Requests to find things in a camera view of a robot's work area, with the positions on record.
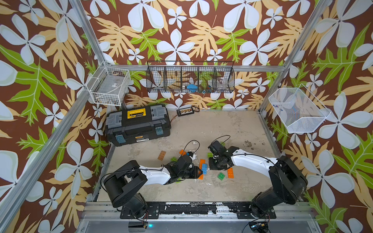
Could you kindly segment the blue lego plate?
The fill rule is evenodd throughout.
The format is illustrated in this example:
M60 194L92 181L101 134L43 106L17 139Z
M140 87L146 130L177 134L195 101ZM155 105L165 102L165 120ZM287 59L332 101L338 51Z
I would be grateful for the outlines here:
M207 175L207 169L208 169L208 166L206 163L202 164L202 172L203 172L203 175Z

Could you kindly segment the long orange lego plate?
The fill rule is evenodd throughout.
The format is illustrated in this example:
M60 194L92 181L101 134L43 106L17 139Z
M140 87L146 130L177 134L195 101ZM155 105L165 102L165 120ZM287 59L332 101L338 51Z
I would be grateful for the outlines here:
M206 163L206 161L204 159L201 159L200 160L200 164L199 164L199 169L201 170L202 168L202 164ZM198 178L199 180L202 180L204 178L204 175L203 175L203 172L202 172L202 175Z

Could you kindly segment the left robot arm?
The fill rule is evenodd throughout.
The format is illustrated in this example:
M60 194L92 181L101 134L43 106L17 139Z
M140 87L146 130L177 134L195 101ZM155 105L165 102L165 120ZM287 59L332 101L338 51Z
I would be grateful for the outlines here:
M160 168L149 168L131 160L118 170L104 175L101 186L108 194L114 208L121 207L130 217L140 219L145 217L149 205L139 193L146 185L168 185L186 179L198 179L203 171L194 165L193 152L180 156L177 161L171 161Z

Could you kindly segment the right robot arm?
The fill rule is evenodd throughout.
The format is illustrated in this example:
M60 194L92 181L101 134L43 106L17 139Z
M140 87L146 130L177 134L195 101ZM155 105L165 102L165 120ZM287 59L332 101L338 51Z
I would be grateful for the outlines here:
M250 203L249 213L255 218L265 215L278 204L294 205L306 191L306 177L286 156L264 157L234 146L226 148L218 141L214 141L208 149L213 155L209 158L211 170L228 170L238 166L258 172L271 180L272 187L257 194Z

